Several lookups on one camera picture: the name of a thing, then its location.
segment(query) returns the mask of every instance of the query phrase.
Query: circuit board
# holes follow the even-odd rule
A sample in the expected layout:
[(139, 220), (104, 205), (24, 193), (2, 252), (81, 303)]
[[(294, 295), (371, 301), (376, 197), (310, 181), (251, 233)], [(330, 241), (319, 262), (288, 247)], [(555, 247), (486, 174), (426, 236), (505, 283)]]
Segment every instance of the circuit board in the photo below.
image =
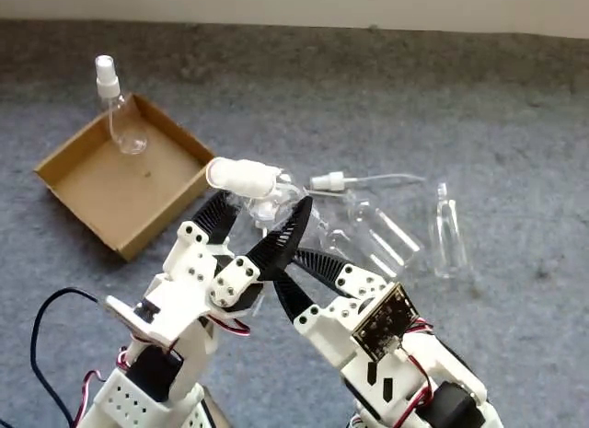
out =
[(419, 317), (403, 286), (397, 283), (354, 329), (352, 336), (378, 362), (398, 345), (409, 327)]

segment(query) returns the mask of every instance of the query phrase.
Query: black wire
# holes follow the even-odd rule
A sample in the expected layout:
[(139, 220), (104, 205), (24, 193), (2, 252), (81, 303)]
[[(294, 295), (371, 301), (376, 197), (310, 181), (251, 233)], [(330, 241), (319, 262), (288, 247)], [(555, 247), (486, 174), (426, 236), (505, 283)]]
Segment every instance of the black wire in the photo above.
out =
[(0, 425), (4, 426), (5, 428), (14, 428), (14, 426), (8, 422), (4, 422), (2, 419), (0, 419)]
[(68, 426), (71, 427), (74, 425), (74, 419), (72, 417), (72, 414), (67, 409), (67, 407), (65, 406), (64, 402), (59, 397), (59, 395), (55, 392), (53, 387), (51, 385), (49, 385), (49, 382), (47, 382), (47, 379), (45, 379), (45, 376), (40, 371), (39, 366), (37, 365), (37, 339), (39, 338), (39, 327), (40, 327), (40, 321), (43, 318), (43, 314), (45, 313), (45, 310), (47, 309), (47, 307), (55, 299), (57, 299), (60, 296), (67, 295), (68, 293), (75, 293), (76, 295), (81, 295), (81, 296), (85, 297), (86, 299), (91, 300), (92, 302), (98, 303), (98, 300), (93, 295), (85, 292), (84, 290), (80, 290), (79, 288), (75, 288), (75, 287), (62, 288), (61, 290), (58, 290), (55, 293), (53, 293), (51, 296), (49, 296), (45, 300), (45, 302), (43, 302), (43, 304), (39, 308), (39, 311), (37, 312), (37, 317), (35, 318), (35, 323), (33, 324), (33, 331), (30, 335), (30, 367), (32, 368), (33, 373), (35, 373), (35, 376), (39, 379), (40, 383), (47, 390), (49, 395), (53, 398), (53, 400), (55, 401), (55, 403), (57, 404), (59, 409), (64, 414), (65, 419), (67, 419)]

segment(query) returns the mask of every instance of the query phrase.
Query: white wall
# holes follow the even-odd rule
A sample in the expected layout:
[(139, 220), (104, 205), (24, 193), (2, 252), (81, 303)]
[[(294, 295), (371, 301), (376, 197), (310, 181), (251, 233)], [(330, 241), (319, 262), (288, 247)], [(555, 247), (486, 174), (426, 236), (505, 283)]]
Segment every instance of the white wall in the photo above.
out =
[(589, 0), (0, 0), (0, 17), (518, 31), (589, 38)]

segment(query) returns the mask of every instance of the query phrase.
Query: cardboard box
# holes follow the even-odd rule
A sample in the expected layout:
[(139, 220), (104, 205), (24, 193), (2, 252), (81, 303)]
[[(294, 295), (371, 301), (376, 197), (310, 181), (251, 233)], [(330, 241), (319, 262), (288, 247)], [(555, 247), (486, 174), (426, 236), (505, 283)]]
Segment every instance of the cardboard box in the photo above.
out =
[(103, 114), (35, 169), (53, 194), (126, 260), (207, 189), (204, 167), (214, 157), (145, 98), (131, 99), (133, 123), (148, 137), (142, 154), (119, 152)]

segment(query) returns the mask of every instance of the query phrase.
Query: white bottle cap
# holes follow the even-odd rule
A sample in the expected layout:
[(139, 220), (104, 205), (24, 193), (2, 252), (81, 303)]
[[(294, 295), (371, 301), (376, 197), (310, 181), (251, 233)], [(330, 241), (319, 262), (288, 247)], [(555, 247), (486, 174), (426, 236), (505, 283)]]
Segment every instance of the white bottle cap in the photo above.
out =
[(96, 57), (96, 86), (101, 98), (116, 98), (121, 93), (119, 78), (110, 55)]
[(279, 168), (248, 159), (214, 158), (206, 168), (206, 180), (211, 187), (232, 191), (247, 198), (262, 199), (276, 187)]
[(343, 172), (331, 172), (327, 175), (312, 177), (309, 183), (312, 191), (343, 191), (345, 189)]

